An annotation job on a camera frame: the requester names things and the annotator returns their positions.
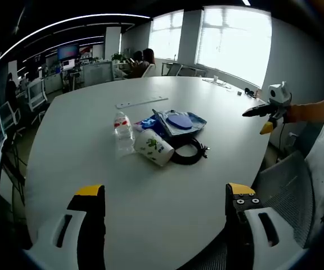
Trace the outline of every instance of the oval conference table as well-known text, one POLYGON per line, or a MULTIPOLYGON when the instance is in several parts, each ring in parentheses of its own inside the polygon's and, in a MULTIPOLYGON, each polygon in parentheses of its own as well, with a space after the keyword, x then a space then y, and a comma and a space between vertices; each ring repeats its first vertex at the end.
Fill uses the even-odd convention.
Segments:
POLYGON ((190 77, 122 80, 82 88, 54 99, 31 148, 25 208, 32 242, 38 228, 63 213, 83 186, 105 185, 105 266, 177 269, 223 229, 226 183, 251 186, 269 135, 267 117, 244 118, 258 100, 190 77), (117 158, 115 104, 148 97, 168 100, 124 108, 131 122, 152 109, 190 111, 207 121, 197 139, 210 147, 195 165, 159 167, 140 154, 117 158))

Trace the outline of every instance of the bright window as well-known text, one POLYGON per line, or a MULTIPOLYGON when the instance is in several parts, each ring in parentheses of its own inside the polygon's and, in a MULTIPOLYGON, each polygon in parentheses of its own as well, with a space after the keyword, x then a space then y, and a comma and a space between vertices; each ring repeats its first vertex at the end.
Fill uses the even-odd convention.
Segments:
POLYGON ((205 7, 196 63, 262 87, 271 36, 270 13, 244 7, 205 7))
POLYGON ((148 47, 154 50, 156 58, 178 59, 182 21, 183 10, 153 19, 148 47))

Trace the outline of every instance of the white mug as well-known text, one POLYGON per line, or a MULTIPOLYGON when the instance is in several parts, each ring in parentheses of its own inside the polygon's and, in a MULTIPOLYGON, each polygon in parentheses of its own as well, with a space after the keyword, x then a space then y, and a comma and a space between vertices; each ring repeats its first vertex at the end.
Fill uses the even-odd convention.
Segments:
POLYGON ((139 134, 134 149, 160 166, 165 165, 174 153, 172 146, 152 129, 146 129, 139 134))

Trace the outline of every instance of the plastic bottle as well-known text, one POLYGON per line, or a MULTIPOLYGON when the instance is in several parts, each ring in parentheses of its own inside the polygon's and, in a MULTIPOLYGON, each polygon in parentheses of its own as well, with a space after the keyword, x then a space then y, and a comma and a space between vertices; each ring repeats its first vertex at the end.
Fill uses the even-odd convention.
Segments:
POLYGON ((117 112, 114 121, 116 135, 116 150, 118 156, 134 152, 134 134, 128 117, 121 111, 117 112))

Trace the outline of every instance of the black cable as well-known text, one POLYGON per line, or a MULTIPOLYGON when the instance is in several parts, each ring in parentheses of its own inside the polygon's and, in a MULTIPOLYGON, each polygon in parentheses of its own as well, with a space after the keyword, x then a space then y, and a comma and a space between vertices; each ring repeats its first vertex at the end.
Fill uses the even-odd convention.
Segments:
POLYGON ((281 129, 281 133, 280 133, 280 144, 278 145, 278 153, 277 153, 277 158, 276 158, 276 162, 278 161, 278 156, 280 154, 280 151, 281 151, 281 137, 282 137, 282 132, 284 131, 284 128, 285 128, 285 123, 283 124, 282 126, 282 129, 281 129))
POLYGON ((197 163, 201 159, 201 157, 207 158, 206 150, 208 150, 209 148, 200 144, 200 142, 193 137, 174 138, 168 143, 175 150, 181 148, 184 145, 193 145, 197 149, 197 153, 193 156, 181 156, 175 151, 173 156, 171 157, 171 161, 174 163, 192 165, 194 163, 197 163))

